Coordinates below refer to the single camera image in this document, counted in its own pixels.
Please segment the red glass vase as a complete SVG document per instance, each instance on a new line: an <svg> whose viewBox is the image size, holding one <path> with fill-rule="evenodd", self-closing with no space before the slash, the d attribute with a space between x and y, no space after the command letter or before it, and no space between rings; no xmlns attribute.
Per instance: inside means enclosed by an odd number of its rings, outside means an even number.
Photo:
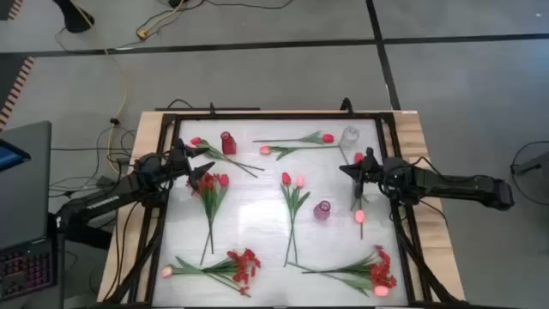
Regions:
<svg viewBox="0 0 549 309"><path fill-rule="evenodd" d="M237 144L228 131L220 134L222 153L224 155L235 155L237 153Z"/></svg>

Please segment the laptop computer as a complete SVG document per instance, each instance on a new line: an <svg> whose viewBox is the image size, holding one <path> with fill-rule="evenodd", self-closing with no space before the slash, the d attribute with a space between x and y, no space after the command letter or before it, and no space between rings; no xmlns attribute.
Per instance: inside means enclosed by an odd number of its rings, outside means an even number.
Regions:
<svg viewBox="0 0 549 309"><path fill-rule="evenodd" d="M0 172L0 302L48 288L57 280L57 244L48 211L51 123L0 133L31 160Z"/></svg>

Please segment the dark mat orange striped edge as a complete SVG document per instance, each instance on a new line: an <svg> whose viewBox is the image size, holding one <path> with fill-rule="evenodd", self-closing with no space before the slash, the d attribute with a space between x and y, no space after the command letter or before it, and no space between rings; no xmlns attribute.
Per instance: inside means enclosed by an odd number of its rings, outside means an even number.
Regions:
<svg viewBox="0 0 549 309"><path fill-rule="evenodd" d="M34 63L35 59L26 55L0 55L0 132L15 110Z"/></svg>
<svg viewBox="0 0 549 309"><path fill-rule="evenodd" d="M0 0L0 21L13 21L20 13L24 0Z"/></svg>

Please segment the black wheeled stand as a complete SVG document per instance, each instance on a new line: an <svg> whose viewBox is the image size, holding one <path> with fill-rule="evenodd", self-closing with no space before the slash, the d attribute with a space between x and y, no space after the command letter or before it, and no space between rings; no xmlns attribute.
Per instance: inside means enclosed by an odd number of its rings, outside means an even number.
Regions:
<svg viewBox="0 0 549 309"><path fill-rule="evenodd" d="M63 22L70 33L84 33L95 23L94 18L71 0L52 0L63 14Z"/></svg>

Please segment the red blossom spray green stems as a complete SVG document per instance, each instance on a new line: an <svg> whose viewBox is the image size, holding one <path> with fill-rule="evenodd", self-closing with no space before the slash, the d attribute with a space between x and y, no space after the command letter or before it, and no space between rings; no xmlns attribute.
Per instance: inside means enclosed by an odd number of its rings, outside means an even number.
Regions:
<svg viewBox="0 0 549 309"><path fill-rule="evenodd" d="M200 264L203 263L207 248L214 254L214 220L226 196L229 184L229 176L224 173L205 173L195 183L192 183L190 180L187 181L186 185L191 187L192 195L196 195L200 199L208 222L208 237L204 245Z"/></svg>
<svg viewBox="0 0 549 309"><path fill-rule="evenodd" d="M370 254L357 262L323 271L345 279L371 282L374 287L385 286L390 288L389 294L397 286L397 279L391 273L391 256L381 245L375 245Z"/></svg>
<svg viewBox="0 0 549 309"><path fill-rule="evenodd" d="M250 298L250 284L261 268L261 261L249 248L243 253L227 251L221 262L202 269L202 273L221 284Z"/></svg>

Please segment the clear glass vase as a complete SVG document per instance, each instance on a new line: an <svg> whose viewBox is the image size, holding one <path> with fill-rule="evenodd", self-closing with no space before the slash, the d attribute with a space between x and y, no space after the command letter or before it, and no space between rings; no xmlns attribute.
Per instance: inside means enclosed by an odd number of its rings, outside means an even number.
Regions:
<svg viewBox="0 0 549 309"><path fill-rule="evenodd" d="M341 135L339 145L341 148L352 148L359 140L359 130L348 126Z"/></svg>

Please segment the pink ribbed glass vase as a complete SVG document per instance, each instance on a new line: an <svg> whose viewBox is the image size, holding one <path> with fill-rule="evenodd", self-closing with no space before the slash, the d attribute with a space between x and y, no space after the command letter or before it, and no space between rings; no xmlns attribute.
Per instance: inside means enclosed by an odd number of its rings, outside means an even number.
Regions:
<svg viewBox="0 0 549 309"><path fill-rule="evenodd" d="M313 209L313 214L317 220L325 221L329 218L330 211L331 211L330 202L323 200L315 206L315 208Z"/></svg>

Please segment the black aluminium table frame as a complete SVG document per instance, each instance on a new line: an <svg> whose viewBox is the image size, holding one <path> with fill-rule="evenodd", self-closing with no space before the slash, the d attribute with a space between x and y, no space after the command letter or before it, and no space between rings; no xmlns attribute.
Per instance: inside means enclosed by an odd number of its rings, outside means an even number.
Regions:
<svg viewBox="0 0 549 309"><path fill-rule="evenodd" d="M328 117L330 120L346 119L347 116L351 117L351 114L344 113L343 111L225 111L218 114L207 114L206 112L143 112L141 114L139 125L136 129L136 139L134 142L131 159L141 157L149 152L156 152L160 145L160 150L169 148L163 146L167 141L171 141L172 137L175 137L175 122L176 116L187 117L191 119L198 119L198 116L205 116L209 120L210 116L214 117L213 120L242 120L245 117L252 117L252 120L322 120L323 117ZM418 159L420 156L424 156L429 159L429 150L425 142L425 134L422 130L421 122L419 119L419 113L417 111L360 111L356 112L355 116L351 117L351 120L362 119L366 116L381 117L384 121L387 130L391 130L391 133L382 133L382 142L387 144L391 143L391 146L387 146L389 156L401 156L403 159ZM136 210L136 214L133 218L129 216L132 204L124 205L118 215L116 224L124 224L125 220L130 217L129 220L129 232L128 241L125 244L124 249L120 249L129 255L122 259L122 275L127 275L130 272L130 266L132 266L137 257L138 252L138 240L141 237L141 230L144 228L144 232L148 239L152 238L153 227L156 227L157 219L143 219L145 218L146 210ZM415 223L417 225L418 232L416 233L418 239L418 249L423 250L423 256L425 262L431 267L431 271L438 278L438 280L445 286L450 294L455 296L459 300L465 300L465 294L462 287L462 280L456 265L454 250L449 238L449 231L443 218L436 218L434 215L429 215L425 209L427 206L421 206L421 209L412 210L415 215ZM97 301L104 300L108 288L113 283L115 278L115 270L117 270L116 264L116 240L122 240L122 233L119 232L118 236L114 236L108 251L108 258L106 260L106 266L103 272L102 281L100 284ZM144 282L149 273L152 273L150 257L145 263L144 270L140 270L138 273L139 278L136 279L138 283L137 299L145 300L145 289L147 283ZM418 299L424 299L420 288L419 271L416 266L411 267L412 276L412 296Z"/></svg>

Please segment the black flat bar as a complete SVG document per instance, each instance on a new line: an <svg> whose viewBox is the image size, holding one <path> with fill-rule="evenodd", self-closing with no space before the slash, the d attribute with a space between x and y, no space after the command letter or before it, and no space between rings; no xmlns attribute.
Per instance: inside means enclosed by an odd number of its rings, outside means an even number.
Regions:
<svg viewBox="0 0 549 309"><path fill-rule="evenodd" d="M256 112L261 111L261 108L259 107L215 107L216 113L220 112ZM178 108L178 107L170 107L170 108L155 108L155 112L206 112L209 113L209 107L193 107L193 108Z"/></svg>

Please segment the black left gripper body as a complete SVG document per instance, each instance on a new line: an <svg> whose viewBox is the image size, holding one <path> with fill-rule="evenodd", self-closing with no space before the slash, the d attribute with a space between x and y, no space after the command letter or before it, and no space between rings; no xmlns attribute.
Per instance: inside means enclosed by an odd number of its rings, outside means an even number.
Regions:
<svg viewBox="0 0 549 309"><path fill-rule="evenodd" d="M178 139L167 154L166 179L173 180L180 176L189 176L191 167L186 153L186 145Z"/></svg>

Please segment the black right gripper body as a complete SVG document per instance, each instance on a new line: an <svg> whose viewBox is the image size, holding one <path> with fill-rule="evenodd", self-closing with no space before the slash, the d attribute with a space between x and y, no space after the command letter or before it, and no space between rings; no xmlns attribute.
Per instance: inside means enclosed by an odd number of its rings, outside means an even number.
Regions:
<svg viewBox="0 0 549 309"><path fill-rule="evenodd" d="M383 184L385 171L380 166L374 156L373 148L367 148L365 157L362 160L362 182L374 183L377 185L380 192L387 195L385 185Z"/></svg>

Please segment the small lit display screen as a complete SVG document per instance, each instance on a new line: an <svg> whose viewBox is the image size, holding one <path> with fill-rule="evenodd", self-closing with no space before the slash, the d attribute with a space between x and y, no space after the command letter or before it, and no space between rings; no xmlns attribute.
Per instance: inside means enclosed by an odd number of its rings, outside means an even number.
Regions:
<svg viewBox="0 0 549 309"><path fill-rule="evenodd" d="M29 153L0 139L0 172L31 160Z"/></svg>

